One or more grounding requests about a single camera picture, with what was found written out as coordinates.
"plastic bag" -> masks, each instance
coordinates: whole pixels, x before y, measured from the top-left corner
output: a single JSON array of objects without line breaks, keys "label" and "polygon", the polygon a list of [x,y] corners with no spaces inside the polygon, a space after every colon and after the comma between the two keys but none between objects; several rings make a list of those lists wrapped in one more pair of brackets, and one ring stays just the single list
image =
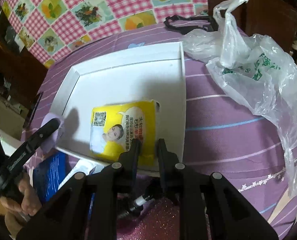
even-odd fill
[{"label": "plastic bag", "polygon": [[221,55],[223,40],[219,32],[195,29],[186,34],[181,41],[185,52],[193,59],[207,63]]},{"label": "plastic bag", "polygon": [[[206,64],[215,82],[237,103],[246,106],[254,115],[272,122],[284,149],[289,195],[297,195],[297,65],[292,57],[269,36],[255,34],[242,37],[231,14],[248,0],[228,0],[214,8],[213,17],[219,25],[220,55]],[[227,9],[225,19],[220,10]],[[217,44],[214,33],[205,33],[212,44]],[[187,46],[192,32],[183,37],[185,52],[198,58],[198,48]]]}]

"wooden cabinet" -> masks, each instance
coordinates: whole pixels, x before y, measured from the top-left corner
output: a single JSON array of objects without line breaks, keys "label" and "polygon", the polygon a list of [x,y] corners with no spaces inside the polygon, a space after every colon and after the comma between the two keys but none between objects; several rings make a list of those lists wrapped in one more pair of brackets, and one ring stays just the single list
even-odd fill
[{"label": "wooden cabinet", "polygon": [[45,68],[24,48],[21,53],[12,50],[5,39],[9,22],[2,12],[0,15],[0,72],[10,82],[10,95],[26,108],[30,108],[46,76]]},{"label": "wooden cabinet", "polygon": [[[208,0],[209,14],[225,0]],[[285,52],[291,50],[297,30],[297,11],[283,0],[249,0],[232,14],[237,26],[248,36],[255,33],[271,36]]]}]

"printed woman's face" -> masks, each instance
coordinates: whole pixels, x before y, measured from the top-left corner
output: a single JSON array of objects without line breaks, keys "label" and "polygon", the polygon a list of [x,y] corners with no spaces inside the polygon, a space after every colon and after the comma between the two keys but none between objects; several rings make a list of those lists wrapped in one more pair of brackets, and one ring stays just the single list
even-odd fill
[{"label": "printed woman's face", "polygon": [[108,132],[106,133],[107,140],[108,141],[114,141],[120,136],[120,134],[121,134],[120,128],[114,126],[114,127],[110,128],[108,130]]}]

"black elastic band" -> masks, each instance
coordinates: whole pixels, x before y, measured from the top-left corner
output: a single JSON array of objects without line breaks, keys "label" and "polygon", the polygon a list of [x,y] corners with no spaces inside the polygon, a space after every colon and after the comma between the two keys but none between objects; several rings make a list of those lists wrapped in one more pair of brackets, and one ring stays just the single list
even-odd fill
[{"label": "black elastic band", "polygon": [[[176,26],[170,25],[170,21],[175,22],[178,20],[183,20],[183,21],[204,20],[204,21],[208,21],[210,24],[203,25],[202,27],[197,26],[197,25],[182,26],[182,27],[176,27]],[[179,16],[179,15],[173,15],[172,17],[168,16],[165,19],[164,24],[170,30],[179,32],[182,35],[185,35],[194,29],[202,29],[207,32],[214,32],[214,31],[218,30],[218,24],[216,23],[216,21],[214,20],[214,18],[212,16],[193,16],[193,17],[185,18],[185,17]]]}]

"qr code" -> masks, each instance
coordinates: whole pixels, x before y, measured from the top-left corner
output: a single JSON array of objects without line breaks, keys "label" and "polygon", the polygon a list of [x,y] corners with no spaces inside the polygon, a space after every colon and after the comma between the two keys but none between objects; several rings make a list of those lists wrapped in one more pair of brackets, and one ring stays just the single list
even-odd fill
[{"label": "qr code", "polygon": [[95,112],[93,117],[93,126],[104,127],[106,120],[106,112]]}]

